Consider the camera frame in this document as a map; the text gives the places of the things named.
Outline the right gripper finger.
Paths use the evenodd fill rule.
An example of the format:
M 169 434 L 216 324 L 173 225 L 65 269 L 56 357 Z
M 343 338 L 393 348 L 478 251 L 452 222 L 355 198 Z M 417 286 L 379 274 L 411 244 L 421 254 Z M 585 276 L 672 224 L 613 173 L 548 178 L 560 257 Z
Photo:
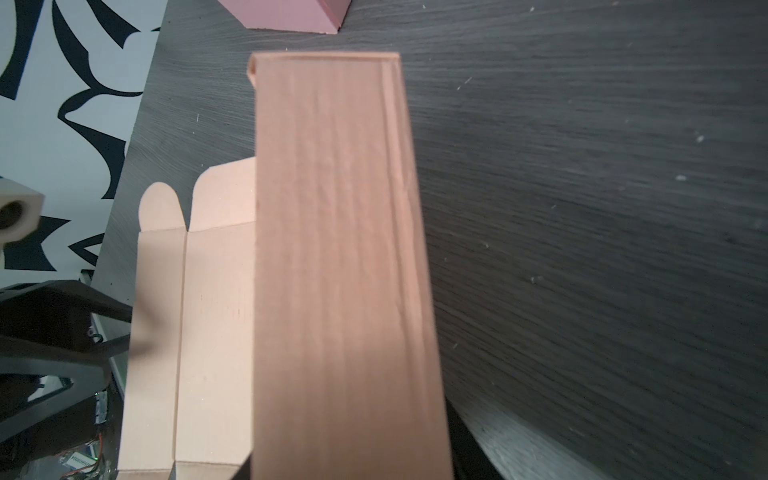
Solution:
M 449 439 L 455 480 L 503 480 L 466 423 L 445 399 Z

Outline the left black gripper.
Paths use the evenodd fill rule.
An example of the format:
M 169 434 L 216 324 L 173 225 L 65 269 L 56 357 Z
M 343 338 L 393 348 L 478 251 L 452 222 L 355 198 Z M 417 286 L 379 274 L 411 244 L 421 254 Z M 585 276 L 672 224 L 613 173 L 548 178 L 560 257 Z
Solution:
M 116 456 L 123 396 L 109 360 L 128 351 L 130 337 L 92 333 L 94 314 L 129 324 L 132 307 L 77 280 L 1 290 L 3 474 L 37 462 L 62 470 L 63 456 L 100 442 Z

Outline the peach paper box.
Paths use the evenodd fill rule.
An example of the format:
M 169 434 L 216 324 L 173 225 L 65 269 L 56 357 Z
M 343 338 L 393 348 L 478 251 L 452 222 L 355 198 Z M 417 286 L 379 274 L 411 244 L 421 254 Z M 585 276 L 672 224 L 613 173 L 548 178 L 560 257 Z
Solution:
M 251 56 L 255 154 L 138 208 L 122 479 L 450 479 L 402 61 Z

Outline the pink paper box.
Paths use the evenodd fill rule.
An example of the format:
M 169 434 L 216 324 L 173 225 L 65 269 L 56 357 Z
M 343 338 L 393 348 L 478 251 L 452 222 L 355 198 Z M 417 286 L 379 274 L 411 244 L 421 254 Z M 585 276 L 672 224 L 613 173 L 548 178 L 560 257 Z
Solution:
M 220 0 L 245 28 L 337 34 L 351 0 Z

